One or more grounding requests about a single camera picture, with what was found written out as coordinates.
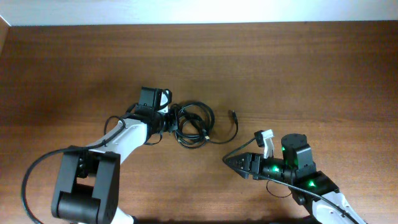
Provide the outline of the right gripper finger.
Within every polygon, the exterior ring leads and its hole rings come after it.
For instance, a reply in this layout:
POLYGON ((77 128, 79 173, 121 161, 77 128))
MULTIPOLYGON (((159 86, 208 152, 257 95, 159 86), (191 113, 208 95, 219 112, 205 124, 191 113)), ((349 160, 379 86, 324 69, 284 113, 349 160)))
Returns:
POLYGON ((227 162, 226 165, 239 174, 242 178, 248 179, 249 178, 249 171, 250 171, 250 162, 227 162))
POLYGON ((252 161, 252 153, 245 152, 225 159, 228 166, 249 166, 252 161))

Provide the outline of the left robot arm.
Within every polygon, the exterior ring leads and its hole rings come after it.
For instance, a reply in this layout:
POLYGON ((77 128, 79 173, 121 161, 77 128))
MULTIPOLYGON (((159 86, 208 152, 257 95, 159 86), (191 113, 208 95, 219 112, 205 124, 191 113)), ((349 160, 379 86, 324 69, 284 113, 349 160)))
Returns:
POLYGON ((136 223, 119 206, 120 166, 153 134, 166 130, 172 101, 168 89, 141 89, 139 102, 117 118, 115 127, 85 147, 63 153, 51 212, 72 223, 136 223))

